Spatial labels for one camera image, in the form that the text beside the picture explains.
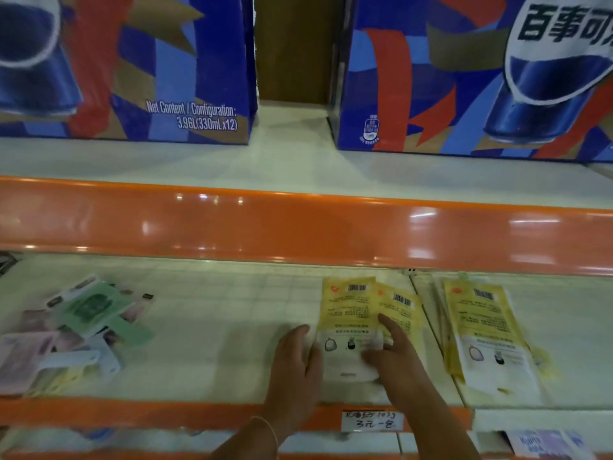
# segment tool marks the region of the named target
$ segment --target blue packaging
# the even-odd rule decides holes
[[[346,150],[613,161],[613,0],[346,0]]]
[[[0,0],[0,136],[247,143],[253,0]]]

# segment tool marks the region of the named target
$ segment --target pepsi can graphic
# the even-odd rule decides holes
[[[0,0],[0,111],[72,115],[83,101],[60,41],[59,0]]]
[[[541,144],[570,130],[613,69],[613,0],[525,0],[504,55],[504,83],[484,131]]]

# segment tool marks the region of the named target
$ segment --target finger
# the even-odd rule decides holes
[[[388,318],[386,315],[379,313],[378,316],[380,324],[384,325],[394,340],[395,348],[404,348],[409,344],[409,338],[406,336],[402,328],[393,319]]]
[[[313,381],[321,381],[324,375],[323,355],[318,342],[313,342],[311,353],[308,356],[308,367],[306,377]]]
[[[310,328],[311,326],[309,325],[301,325],[289,331],[283,338],[284,352],[302,359],[304,338]]]
[[[369,366],[379,368],[379,362],[381,361],[381,354],[383,354],[383,352],[384,350],[363,350],[361,354],[362,360]]]

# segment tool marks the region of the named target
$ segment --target hand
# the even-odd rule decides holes
[[[433,386],[402,328],[385,315],[379,314],[378,319],[387,327],[394,344],[386,344],[383,350],[364,350],[362,359],[379,371],[379,379],[393,406],[406,413],[423,390]]]
[[[303,360],[309,327],[296,327],[276,346],[262,416],[275,430],[279,444],[302,427],[319,402],[323,369],[317,343],[311,347],[308,363]]]

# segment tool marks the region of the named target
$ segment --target barcode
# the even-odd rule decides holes
[[[482,299],[494,300],[494,294],[491,292],[480,291],[479,289],[473,289],[474,294]]]
[[[400,294],[394,294],[394,300],[405,304],[407,307],[411,306],[411,301]]]

